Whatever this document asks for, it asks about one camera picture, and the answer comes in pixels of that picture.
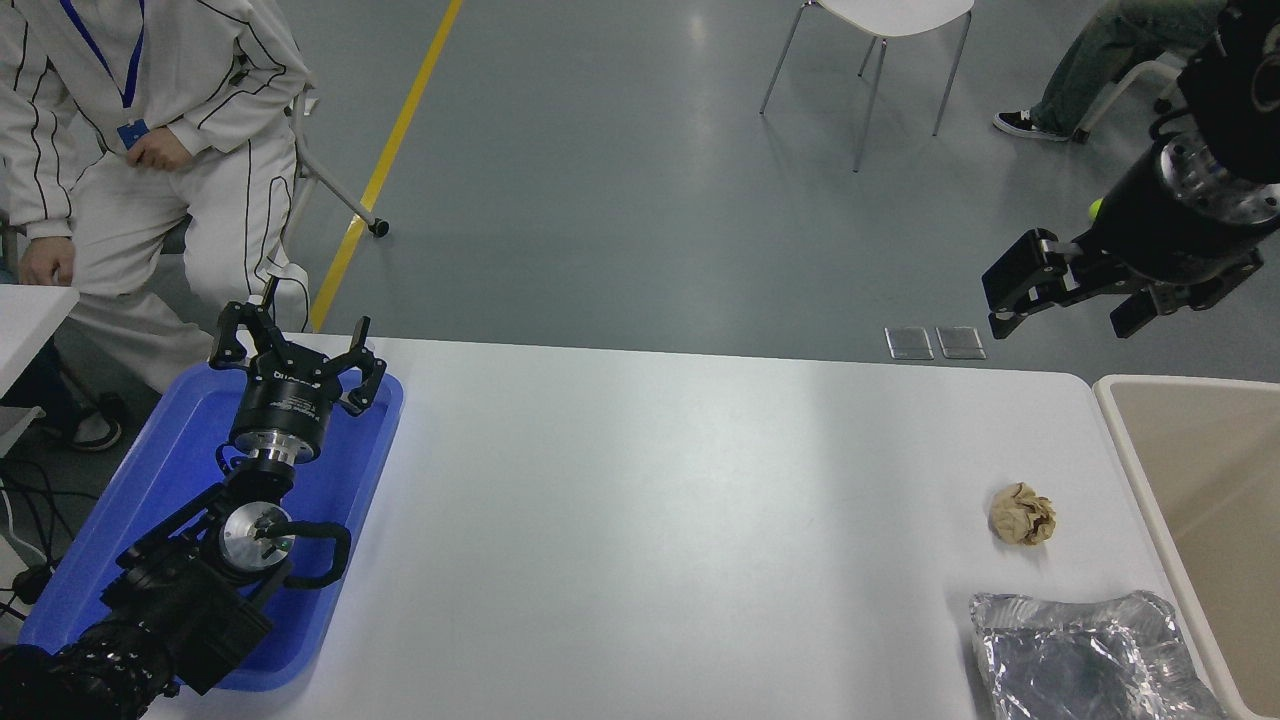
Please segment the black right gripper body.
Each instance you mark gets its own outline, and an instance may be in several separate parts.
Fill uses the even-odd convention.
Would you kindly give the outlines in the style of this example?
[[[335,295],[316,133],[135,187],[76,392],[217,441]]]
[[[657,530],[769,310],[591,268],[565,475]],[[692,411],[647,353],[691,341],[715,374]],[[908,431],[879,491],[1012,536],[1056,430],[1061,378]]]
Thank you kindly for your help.
[[[1076,245],[1169,284],[1198,284],[1252,261],[1267,237],[1266,186],[1212,176],[1181,187],[1166,169],[1135,161]]]

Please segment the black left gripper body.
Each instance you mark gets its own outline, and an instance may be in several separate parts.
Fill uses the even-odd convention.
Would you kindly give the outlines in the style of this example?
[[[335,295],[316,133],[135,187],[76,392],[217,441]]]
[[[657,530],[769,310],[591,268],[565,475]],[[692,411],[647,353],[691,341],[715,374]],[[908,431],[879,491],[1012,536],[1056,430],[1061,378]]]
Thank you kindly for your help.
[[[335,374],[315,375],[326,361],[328,356],[319,352],[266,352],[253,357],[230,442],[248,448],[251,436],[276,432],[320,448],[333,404],[342,392]]]

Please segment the person's left hand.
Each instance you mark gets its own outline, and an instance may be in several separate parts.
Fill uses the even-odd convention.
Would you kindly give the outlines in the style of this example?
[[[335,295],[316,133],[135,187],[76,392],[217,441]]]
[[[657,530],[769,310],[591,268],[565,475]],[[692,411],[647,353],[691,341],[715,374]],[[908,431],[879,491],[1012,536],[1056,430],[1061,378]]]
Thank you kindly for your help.
[[[168,127],[151,129],[138,138],[125,155],[129,167],[164,172],[179,170],[192,160],[193,154]]]

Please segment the person's right hand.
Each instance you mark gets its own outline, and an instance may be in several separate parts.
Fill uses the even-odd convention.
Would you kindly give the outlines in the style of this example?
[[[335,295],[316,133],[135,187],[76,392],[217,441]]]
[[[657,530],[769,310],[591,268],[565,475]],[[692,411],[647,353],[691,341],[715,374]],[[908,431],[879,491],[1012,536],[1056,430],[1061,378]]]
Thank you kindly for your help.
[[[19,260],[19,282],[28,286],[69,287],[74,279],[74,265],[76,247],[69,237],[33,238]]]

